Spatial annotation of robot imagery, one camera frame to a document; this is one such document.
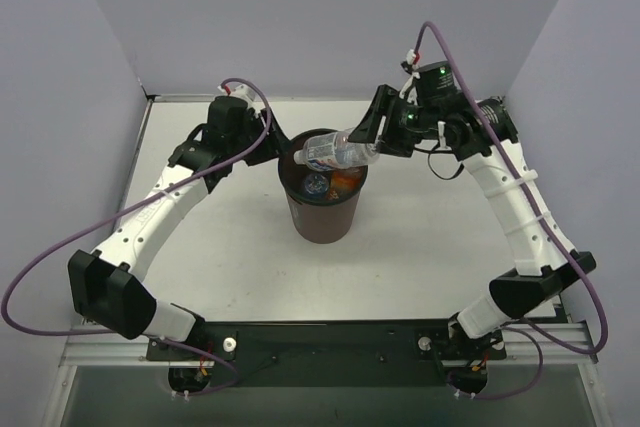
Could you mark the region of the clear bottle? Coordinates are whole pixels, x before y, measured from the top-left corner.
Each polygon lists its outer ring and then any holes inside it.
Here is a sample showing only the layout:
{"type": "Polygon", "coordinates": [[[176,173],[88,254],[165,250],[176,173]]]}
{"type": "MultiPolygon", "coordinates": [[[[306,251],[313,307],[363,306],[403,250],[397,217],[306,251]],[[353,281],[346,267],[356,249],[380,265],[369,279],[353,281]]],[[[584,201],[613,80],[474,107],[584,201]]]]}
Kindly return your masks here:
{"type": "Polygon", "coordinates": [[[376,162],[377,145],[350,142],[352,131],[353,128],[333,131],[307,139],[293,154],[294,162],[318,172],[348,170],[376,162]]]}

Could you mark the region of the orange label plastic bottle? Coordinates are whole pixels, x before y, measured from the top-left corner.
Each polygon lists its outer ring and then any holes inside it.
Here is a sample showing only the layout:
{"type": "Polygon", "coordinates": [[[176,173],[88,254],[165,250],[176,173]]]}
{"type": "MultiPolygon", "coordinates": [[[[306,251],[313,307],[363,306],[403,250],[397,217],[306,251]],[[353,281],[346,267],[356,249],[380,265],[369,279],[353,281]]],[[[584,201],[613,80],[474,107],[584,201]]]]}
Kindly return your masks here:
{"type": "Polygon", "coordinates": [[[351,194],[359,185],[364,175],[362,168],[335,170],[331,173],[329,190],[326,199],[337,201],[351,194]]]}

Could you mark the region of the blue label plastic bottle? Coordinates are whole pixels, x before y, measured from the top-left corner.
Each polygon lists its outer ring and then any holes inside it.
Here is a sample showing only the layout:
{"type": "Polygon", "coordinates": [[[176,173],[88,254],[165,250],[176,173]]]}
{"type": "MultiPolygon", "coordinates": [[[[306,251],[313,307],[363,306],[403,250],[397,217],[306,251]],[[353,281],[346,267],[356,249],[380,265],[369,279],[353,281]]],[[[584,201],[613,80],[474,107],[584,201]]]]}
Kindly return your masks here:
{"type": "Polygon", "coordinates": [[[323,199],[330,189],[330,180],[318,172],[307,174],[302,180],[300,194],[305,198],[323,199]]]}

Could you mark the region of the brown plastic waste bin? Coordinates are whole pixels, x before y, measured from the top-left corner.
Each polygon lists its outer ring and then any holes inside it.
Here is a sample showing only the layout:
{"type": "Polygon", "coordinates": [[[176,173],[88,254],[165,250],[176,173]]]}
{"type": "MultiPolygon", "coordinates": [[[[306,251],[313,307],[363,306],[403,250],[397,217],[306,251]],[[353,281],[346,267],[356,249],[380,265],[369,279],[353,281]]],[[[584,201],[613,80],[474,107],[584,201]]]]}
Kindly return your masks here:
{"type": "Polygon", "coordinates": [[[333,132],[333,129],[321,128],[298,134],[277,164],[279,181],[286,195],[293,225],[301,237],[317,244],[336,242],[349,232],[360,192],[368,176],[368,168],[363,167],[363,173],[356,180],[354,188],[350,192],[339,193],[337,199],[315,199],[303,195],[303,180],[312,170],[296,164],[293,153],[308,138],[333,132]]]}

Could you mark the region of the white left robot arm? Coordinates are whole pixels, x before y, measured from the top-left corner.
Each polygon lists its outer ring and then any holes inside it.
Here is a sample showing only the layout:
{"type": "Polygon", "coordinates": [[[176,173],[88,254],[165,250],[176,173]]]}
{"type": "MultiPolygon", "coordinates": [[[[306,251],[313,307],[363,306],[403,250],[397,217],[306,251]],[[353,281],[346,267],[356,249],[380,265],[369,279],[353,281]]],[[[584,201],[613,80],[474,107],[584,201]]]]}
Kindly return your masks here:
{"type": "Polygon", "coordinates": [[[197,314],[156,299],[144,286],[154,258],[187,214],[227,177],[238,161],[249,166],[277,158],[286,138],[268,107],[256,110],[239,94],[219,96],[206,122],[179,144],[145,199],[90,252],[68,262],[75,311],[126,339],[169,339],[183,358],[204,349],[197,314]]]}

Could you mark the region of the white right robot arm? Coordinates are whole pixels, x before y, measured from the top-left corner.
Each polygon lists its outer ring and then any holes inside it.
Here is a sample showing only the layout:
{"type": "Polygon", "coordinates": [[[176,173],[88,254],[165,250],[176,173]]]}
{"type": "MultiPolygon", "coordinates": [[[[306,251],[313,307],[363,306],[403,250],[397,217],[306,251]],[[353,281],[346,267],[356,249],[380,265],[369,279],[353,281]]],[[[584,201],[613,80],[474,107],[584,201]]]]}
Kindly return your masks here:
{"type": "Polygon", "coordinates": [[[401,90],[378,86],[349,140],[377,144],[381,154],[396,157],[410,157],[422,141],[435,141],[455,156],[487,199],[514,266],[454,315],[456,341],[486,338],[595,269],[593,255],[575,248],[546,207],[503,101],[469,102],[448,62],[419,68],[401,90]]]}

